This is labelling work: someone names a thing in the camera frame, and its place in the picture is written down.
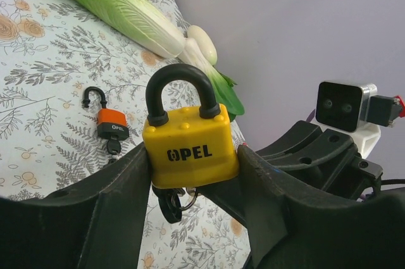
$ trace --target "padlock shackle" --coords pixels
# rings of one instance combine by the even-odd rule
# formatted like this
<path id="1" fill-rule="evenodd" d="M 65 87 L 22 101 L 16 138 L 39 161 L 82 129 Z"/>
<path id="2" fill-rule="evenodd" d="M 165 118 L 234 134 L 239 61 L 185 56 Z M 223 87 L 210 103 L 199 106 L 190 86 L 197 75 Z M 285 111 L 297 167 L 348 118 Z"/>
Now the padlock shackle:
<path id="1" fill-rule="evenodd" d="M 146 86 L 146 106 L 149 112 L 147 120 L 150 125 L 158 127 L 168 122 L 167 112 L 163 109 L 162 91 L 168 83 L 175 80 L 190 82 L 197 89 L 201 102 L 201 118 L 210 119 L 221 113 L 207 75 L 192 65 L 175 63 L 158 70 Z"/>
<path id="2" fill-rule="evenodd" d="M 89 104 L 90 104 L 90 98 L 89 98 L 90 91 L 97 92 L 100 95 L 100 97 L 101 97 L 101 101 L 100 101 L 101 107 L 103 109 L 106 109 L 107 108 L 106 95 L 104 94 L 103 90 L 100 89 L 99 87 L 88 87 L 88 88 L 86 88 L 86 90 L 84 90 L 83 101 L 82 101 L 83 106 L 85 108 L 89 107 Z"/>

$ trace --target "yellow padlock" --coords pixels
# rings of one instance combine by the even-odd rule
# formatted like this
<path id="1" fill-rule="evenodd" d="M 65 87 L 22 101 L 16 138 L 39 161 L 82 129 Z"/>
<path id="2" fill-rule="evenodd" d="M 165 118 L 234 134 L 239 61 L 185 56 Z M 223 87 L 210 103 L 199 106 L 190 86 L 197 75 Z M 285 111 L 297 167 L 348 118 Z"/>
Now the yellow padlock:
<path id="1" fill-rule="evenodd" d="M 161 93 L 169 82 L 185 80 L 199 94 L 201 106 L 166 112 Z M 158 70 L 146 87 L 147 121 L 142 133 L 159 189 L 199 187 L 237 176 L 228 112 L 215 100 L 209 78 L 198 68 L 176 63 Z"/>

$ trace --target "camera lens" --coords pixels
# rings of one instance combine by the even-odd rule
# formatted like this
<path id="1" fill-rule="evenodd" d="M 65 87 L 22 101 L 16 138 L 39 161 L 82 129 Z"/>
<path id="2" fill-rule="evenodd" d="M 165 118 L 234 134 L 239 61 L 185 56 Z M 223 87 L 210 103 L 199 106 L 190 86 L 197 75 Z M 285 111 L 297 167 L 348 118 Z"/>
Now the camera lens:
<path id="1" fill-rule="evenodd" d="M 332 107 L 332 100 L 330 100 L 330 99 L 325 100 L 325 101 L 323 102 L 323 107 L 324 107 L 325 109 L 330 109 L 330 108 Z"/>
<path id="2" fill-rule="evenodd" d="M 342 106 L 342 110 L 343 110 L 344 113 L 350 113 L 352 111 L 352 106 L 350 104 L 348 104 L 348 103 L 345 103 Z"/>

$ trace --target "black cable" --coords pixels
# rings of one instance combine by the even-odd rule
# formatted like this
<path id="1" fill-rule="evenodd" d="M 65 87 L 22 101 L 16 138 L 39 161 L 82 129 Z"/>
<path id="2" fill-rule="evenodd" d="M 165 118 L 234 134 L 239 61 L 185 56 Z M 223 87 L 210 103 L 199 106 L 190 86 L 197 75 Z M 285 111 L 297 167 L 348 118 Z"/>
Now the black cable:
<path id="1" fill-rule="evenodd" d="M 405 185 L 405 179 L 384 179 L 381 185 Z"/>

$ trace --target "floral tablecloth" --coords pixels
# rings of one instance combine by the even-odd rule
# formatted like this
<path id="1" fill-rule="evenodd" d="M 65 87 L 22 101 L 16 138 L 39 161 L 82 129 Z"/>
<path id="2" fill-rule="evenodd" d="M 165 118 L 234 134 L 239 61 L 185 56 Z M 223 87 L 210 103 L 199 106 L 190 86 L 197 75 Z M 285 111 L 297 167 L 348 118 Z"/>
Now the floral tablecloth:
<path id="1" fill-rule="evenodd" d="M 151 2 L 180 30 L 187 28 L 174 0 Z M 139 144 L 145 86 L 173 62 L 73 0 L 0 0 L 0 195 L 44 197 L 107 163 L 96 133 L 99 100 L 93 95 L 89 109 L 81 105 L 88 86 L 103 89 L 108 107 L 126 114 L 130 138 L 122 154 Z M 166 109 L 198 101 L 185 82 L 172 82 L 163 94 Z M 232 127 L 240 144 L 243 136 Z M 138 268 L 241 268 L 248 252 L 246 231 L 207 199 L 199 197 L 181 223 L 169 225 L 151 194 Z"/>

